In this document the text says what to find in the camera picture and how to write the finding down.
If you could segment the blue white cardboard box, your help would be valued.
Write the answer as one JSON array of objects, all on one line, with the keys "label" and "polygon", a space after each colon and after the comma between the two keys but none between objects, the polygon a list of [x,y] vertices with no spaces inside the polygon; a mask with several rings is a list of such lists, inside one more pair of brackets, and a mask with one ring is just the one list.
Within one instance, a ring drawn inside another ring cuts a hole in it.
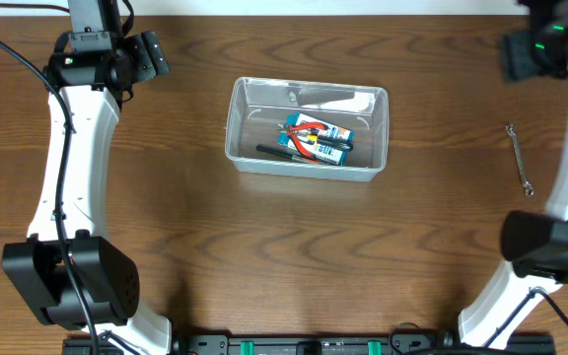
[{"label": "blue white cardboard box", "polygon": [[[352,130],[343,128],[341,126],[332,123],[328,123],[324,120],[314,118],[310,115],[301,112],[289,115],[284,123],[279,123],[279,124],[288,123],[290,125],[299,126],[304,123],[313,123],[313,122],[321,123],[324,125],[324,128],[319,131],[319,136],[325,136],[339,140],[347,140],[353,145],[354,132]],[[286,138],[283,137],[281,133],[278,138],[279,145],[280,141],[283,142],[286,141]],[[329,161],[329,165],[334,165],[334,166],[342,166],[349,153],[345,151],[336,150],[329,146],[321,145],[319,143],[316,143],[313,146],[307,146],[307,148],[311,149],[318,157],[322,157],[327,161]]]}]

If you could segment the black yellow screwdriver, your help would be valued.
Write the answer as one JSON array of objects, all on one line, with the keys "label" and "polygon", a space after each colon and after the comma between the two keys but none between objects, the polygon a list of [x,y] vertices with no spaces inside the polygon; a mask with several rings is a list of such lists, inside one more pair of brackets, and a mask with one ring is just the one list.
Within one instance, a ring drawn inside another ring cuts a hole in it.
[{"label": "black yellow screwdriver", "polygon": [[321,145],[329,146],[333,149],[351,152],[353,150],[353,145],[347,140],[339,140],[325,136],[308,135],[308,140],[310,142],[319,143]]}]

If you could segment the silver wrench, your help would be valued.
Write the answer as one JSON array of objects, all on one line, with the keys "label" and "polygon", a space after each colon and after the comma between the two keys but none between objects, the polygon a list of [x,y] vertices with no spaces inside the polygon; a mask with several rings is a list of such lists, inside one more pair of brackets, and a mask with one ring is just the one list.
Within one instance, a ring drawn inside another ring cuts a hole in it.
[{"label": "silver wrench", "polygon": [[521,147],[520,147],[520,144],[519,144],[519,141],[518,141],[518,136],[516,134],[515,127],[514,127],[513,124],[507,124],[506,125],[506,133],[510,137],[512,145],[513,145],[513,150],[514,150],[515,159],[516,159],[516,163],[517,163],[517,167],[518,167],[519,177],[520,177],[520,181],[521,181],[521,184],[523,186],[523,189],[524,189],[525,196],[531,197],[534,194],[534,190],[533,190],[532,184],[529,182],[529,180],[527,179],[527,176],[526,176],[524,161],[523,161],[523,157],[522,157],[522,153],[521,153]]}]

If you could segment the red handled pliers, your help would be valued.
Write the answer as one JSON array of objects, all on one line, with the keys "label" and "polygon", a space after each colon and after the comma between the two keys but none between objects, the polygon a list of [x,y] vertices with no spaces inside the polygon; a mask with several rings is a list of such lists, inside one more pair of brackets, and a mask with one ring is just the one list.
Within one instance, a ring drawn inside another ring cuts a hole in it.
[{"label": "red handled pliers", "polygon": [[286,141],[280,141],[280,145],[291,151],[296,151],[299,156],[312,164],[329,164],[329,161],[322,157],[318,157],[307,146],[315,145],[319,140],[319,132],[324,128],[321,123],[304,123],[299,126],[290,125],[288,123],[279,124],[278,128]]}]

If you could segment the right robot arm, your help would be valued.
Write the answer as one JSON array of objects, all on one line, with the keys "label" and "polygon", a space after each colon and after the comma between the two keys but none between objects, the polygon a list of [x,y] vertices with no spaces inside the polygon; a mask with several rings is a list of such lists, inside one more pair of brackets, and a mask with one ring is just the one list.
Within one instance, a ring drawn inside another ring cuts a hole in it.
[{"label": "right robot arm", "polygon": [[[526,30],[504,35],[501,64],[508,82],[534,76],[568,80],[568,0],[522,0]],[[501,235],[502,261],[458,318],[460,351],[505,351],[515,329],[541,302],[568,284],[568,123],[559,171],[545,211],[510,212]]]}]

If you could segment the clear plastic container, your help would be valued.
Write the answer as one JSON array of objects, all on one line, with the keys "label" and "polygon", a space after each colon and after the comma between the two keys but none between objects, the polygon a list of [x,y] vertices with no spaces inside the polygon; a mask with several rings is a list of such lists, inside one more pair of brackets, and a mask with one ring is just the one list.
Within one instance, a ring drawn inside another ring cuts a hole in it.
[{"label": "clear plastic container", "polygon": [[[297,163],[255,150],[261,144],[298,155],[278,144],[278,124],[297,112],[354,132],[342,166]],[[389,141],[390,100],[383,88],[251,77],[235,83],[225,153],[240,172],[370,181],[387,165]]]}]

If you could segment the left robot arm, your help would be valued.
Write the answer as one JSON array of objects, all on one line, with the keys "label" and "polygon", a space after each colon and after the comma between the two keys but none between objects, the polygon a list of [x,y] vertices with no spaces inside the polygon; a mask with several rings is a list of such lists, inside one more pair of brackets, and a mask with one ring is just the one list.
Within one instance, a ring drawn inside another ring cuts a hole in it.
[{"label": "left robot arm", "polygon": [[72,28],[40,77],[48,90],[50,139],[40,200],[27,238],[7,244],[5,274],[44,325],[88,333],[128,354],[168,354],[171,322],[140,298],[137,267],[109,240],[110,143],[136,83],[169,65],[152,32],[134,34],[120,3],[72,1]]}]

